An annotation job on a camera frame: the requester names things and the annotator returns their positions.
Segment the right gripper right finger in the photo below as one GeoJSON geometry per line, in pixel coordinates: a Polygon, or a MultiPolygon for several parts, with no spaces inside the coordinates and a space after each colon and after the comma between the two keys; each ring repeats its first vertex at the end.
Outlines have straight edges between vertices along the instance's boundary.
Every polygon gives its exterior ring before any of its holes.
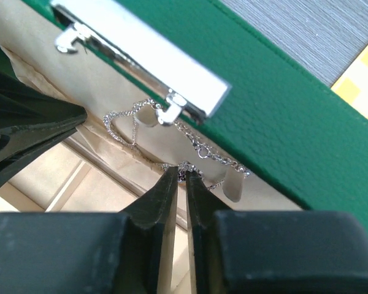
{"type": "Polygon", "coordinates": [[[339,211],[236,211],[186,174],[193,293],[368,293],[368,234],[339,211]]]}

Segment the green jewelry box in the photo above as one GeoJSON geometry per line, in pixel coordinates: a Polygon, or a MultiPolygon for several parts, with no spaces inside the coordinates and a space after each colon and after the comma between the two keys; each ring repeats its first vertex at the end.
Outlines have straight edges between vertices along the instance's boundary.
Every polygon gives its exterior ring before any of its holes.
{"type": "Polygon", "coordinates": [[[220,1],[0,1],[0,72],[83,107],[73,135],[103,165],[368,234],[368,119],[220,1]]]}

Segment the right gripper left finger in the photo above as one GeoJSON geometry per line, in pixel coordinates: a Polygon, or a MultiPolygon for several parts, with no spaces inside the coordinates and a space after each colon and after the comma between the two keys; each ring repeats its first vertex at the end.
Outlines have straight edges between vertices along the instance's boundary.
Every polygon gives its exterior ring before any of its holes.
{"type": "Polygon", "coordinates": [[[169,293],[177,176],[116,213],[0,213],[0,293],[169,293]]]}

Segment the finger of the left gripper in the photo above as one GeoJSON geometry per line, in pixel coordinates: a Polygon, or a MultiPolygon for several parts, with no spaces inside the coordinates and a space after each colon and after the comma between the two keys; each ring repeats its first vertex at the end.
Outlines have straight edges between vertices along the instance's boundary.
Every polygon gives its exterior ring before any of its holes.
{"type": "Polygon", "coordinates": [[[41,94],[0,72],[0,187],[87,119],[76,104],[41,94]]]}

